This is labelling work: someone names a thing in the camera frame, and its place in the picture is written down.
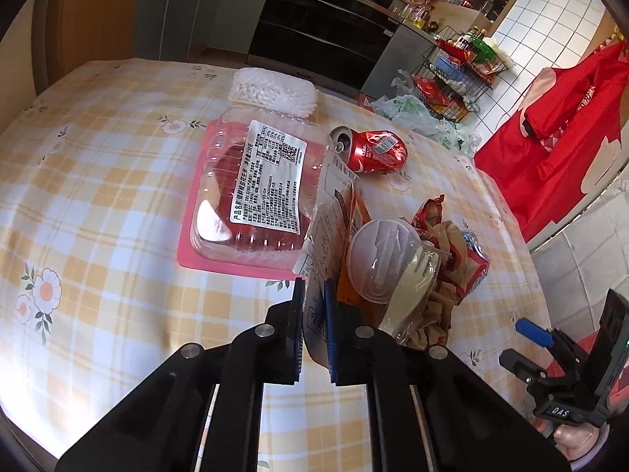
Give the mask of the person's right hand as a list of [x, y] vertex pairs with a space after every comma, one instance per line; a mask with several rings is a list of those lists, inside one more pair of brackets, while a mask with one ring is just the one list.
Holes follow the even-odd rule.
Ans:
[[628, 412], [616, 413], [602, 427], [553, 425], [532, 418], [531, 425], [554, 442], [572, 471], [628, 470]]

